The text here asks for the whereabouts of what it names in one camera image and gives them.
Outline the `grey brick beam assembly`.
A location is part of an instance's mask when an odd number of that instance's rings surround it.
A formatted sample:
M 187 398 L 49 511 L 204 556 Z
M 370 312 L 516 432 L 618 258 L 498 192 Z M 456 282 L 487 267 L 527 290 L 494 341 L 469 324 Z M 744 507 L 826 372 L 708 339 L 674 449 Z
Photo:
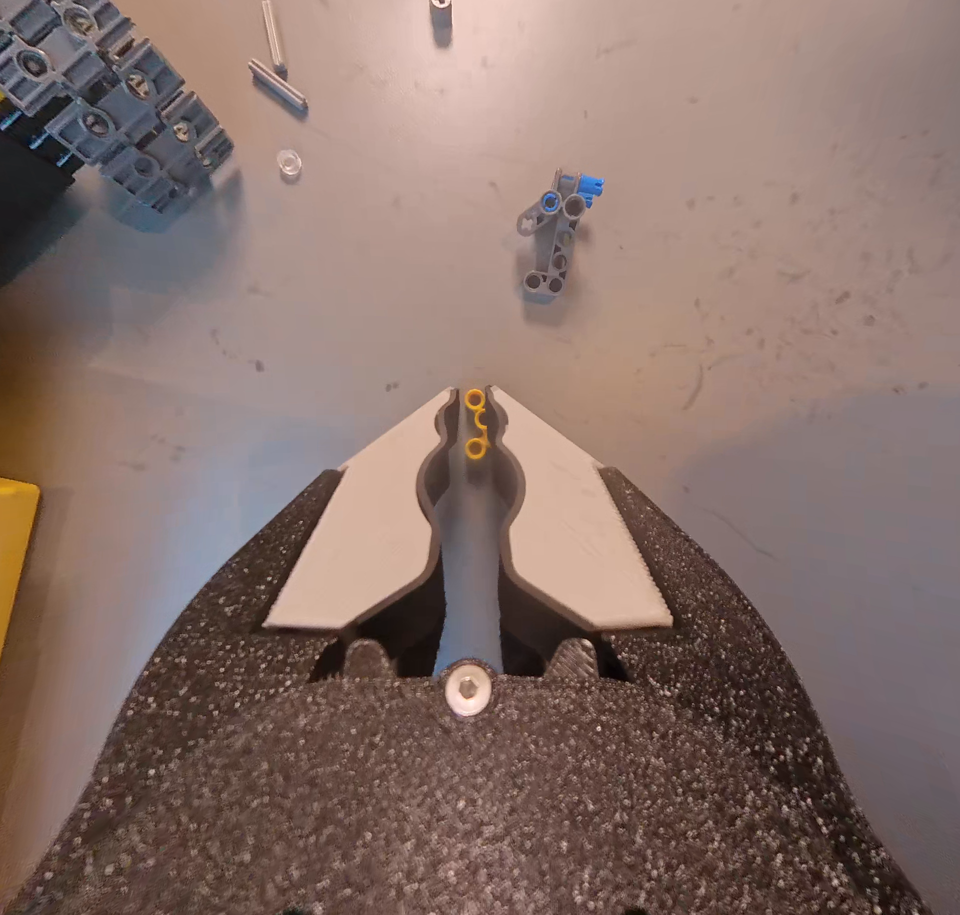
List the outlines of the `grey brick beam assembly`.
M 522 280 L 529 297 L 546 300 L 564 294 L 578 229 L 604 188 L 604 177 L 558 168 L 550 186 L 519 214 L 517 233 L 534 239 L 534 267 Z

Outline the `white brick axle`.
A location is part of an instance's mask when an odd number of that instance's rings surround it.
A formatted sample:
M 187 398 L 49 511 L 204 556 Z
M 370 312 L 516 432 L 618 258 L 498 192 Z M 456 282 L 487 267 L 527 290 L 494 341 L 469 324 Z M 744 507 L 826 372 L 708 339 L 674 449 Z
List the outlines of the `white brick axle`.
M 288 75 L 279 19 L 272 0 L 261 2 L 261 11 L 270 54 L 270 66 L 278 77 L 285 80 Z

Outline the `grey brick axle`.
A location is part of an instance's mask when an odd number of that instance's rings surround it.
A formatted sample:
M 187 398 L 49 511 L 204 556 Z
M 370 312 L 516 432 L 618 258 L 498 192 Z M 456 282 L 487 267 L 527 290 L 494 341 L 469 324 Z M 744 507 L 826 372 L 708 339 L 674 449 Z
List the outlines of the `grey brick axle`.
M 301 115 L 309 109 L 306 95 L 294 88 L 281 75 L 270 69 L 257 58 L 251 58 L 247 63 L 252 80 L 264 91 L 279 99 L 284 105 Z

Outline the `yellow tracked toy bulldozer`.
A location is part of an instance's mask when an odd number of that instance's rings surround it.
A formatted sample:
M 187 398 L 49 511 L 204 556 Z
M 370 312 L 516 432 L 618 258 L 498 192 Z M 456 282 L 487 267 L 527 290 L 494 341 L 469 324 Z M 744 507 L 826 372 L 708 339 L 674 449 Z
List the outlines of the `yellow tracked toy bulldozer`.
M 234 152 L 210 108 L 112 0 L 1 0 L 3 145 L 69 186 L 97 169 L 179 212 Z

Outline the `yellow ring connector brick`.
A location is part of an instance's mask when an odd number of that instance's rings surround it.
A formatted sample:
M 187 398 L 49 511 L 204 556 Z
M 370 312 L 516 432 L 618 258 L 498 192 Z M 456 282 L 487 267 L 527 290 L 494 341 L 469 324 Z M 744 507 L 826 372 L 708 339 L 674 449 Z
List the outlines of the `yellow ring connector brick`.
M 491 444 L 486 421 L 486 393 L 478 388 L 468 390 L 463 405 L 473 423 L 473 433 L 465 442 L 464 455 L 471 462 L 478 462 L 487 455 Z

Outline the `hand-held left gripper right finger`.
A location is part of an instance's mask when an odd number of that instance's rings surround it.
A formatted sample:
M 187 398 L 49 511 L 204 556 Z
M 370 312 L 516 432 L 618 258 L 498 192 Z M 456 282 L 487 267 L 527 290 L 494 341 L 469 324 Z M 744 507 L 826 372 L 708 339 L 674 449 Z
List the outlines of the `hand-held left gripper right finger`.
M 501 557 L 510 579 L 588 631 L 671 628 L 601 463 L 502 388 L 486 392 L 507 477 Z

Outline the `grey desk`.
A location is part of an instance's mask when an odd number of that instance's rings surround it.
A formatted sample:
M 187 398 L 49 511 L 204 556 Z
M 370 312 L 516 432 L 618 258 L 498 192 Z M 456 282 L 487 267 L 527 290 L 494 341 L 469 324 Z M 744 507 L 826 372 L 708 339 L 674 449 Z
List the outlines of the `grey desk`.
M 84 169 L 7 251 L 2 900 L 149 653 L 320 471 L 494 383 L 750 597 L 958 913 L 958 0 L 114 0 L 234 140 L 174 221 Z M 294 150 L 298 179 L 277 154 Z M 562 295 L 520 214 L 605 179 Z

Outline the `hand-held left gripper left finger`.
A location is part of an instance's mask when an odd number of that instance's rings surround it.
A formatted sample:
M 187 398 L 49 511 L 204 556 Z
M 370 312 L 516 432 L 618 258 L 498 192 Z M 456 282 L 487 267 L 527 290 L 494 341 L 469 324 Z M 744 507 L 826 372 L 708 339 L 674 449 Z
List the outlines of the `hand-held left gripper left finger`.
M 264 621 L 344 631 L 412 592 L 440 555 L 436 506 L 450 488 L 460 393 L 445 388 L 348 459 Z

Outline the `yellow storage bin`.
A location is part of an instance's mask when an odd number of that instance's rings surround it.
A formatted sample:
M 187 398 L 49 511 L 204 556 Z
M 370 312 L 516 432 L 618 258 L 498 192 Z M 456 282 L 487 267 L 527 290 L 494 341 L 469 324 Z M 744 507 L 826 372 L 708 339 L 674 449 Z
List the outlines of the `yellow storage bin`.
M 1 478 L 1 651 L 6 644 L 40 498 L 38 486 Z

